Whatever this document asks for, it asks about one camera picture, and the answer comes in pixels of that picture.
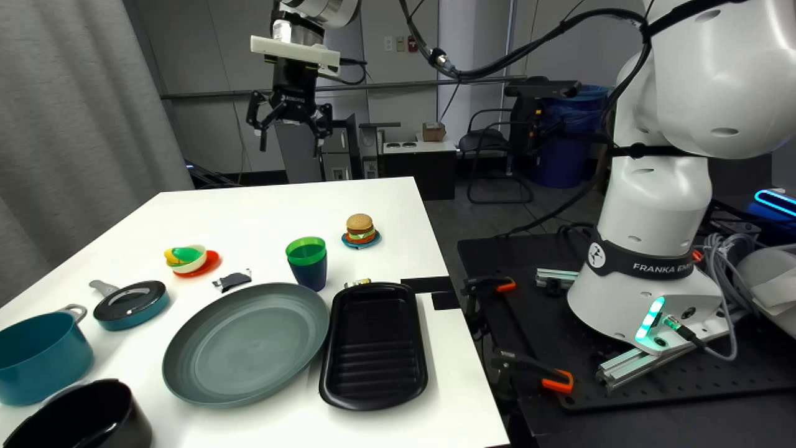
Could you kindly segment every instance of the pot handle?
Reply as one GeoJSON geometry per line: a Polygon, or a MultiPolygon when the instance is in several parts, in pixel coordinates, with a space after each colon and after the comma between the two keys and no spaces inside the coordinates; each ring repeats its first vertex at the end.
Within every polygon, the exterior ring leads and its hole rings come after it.
{"type": "Polygon", "coordinates": [[[116,286],[104,284],[101,279],[91,279],[90,286],[101,297],[110,297],[110,295],[119,291],[116,286]]]}
{"type": "Polygon", "coordinates": [[[64,315],[73,315],[74,323],[79,323],[79,322],[90,315],[90,312],[87,312],[84,307],[79,307],[79,304],[68,304],[61,312],[64,312],[64,315]]]}

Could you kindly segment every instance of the green cup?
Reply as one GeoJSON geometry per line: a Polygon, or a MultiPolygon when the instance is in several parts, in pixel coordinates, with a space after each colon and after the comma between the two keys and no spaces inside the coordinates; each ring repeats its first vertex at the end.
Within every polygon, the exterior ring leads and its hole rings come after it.
{"type": "Polygon", "coordinates": [[[286,249],[291,271],[301,286],[325,286],[325,241],[321,236],[294,239],[286,249]]]}

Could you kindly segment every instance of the frying pan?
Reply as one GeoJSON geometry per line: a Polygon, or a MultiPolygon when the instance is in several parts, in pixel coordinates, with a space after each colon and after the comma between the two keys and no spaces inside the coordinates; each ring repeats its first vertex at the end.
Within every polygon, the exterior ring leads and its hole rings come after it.
{"type": "Polygon", "coordinates": [[[104,300],[95,307],[95,319],[107,331],[127,331],[152,322],[168,307],[168,295],[161,281],[138,281],[124,289],[95,279],[90,284],[104,300]]]}
{"type": "Polygon", "coordinates": [[[259,284],[194,315],[172,338],[165,382],[203,406],[247,406],[296,379],[327,335],[323,300],[296,284],[259,284]]]}

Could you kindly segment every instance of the toy hamburger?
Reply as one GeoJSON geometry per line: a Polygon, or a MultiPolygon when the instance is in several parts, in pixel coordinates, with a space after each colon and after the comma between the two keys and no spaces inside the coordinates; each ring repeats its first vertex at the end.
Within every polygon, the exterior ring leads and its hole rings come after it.
{"type": "Polygon", "coordinates": [[[346,223],[342,245],[350,249],[370,248],[377,241],[377,229],[367,214],[350,214],[346,223]]]}

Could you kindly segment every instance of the hamburger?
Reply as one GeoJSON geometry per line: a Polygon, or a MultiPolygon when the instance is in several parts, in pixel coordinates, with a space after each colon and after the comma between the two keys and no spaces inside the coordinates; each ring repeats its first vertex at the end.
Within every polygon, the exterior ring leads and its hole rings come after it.
{"type": "Polygon", "coordinates": [[[377,239],[372,219],[367,214],[350,214],[342,239],[354,248],[362,248],[377,239]]]}

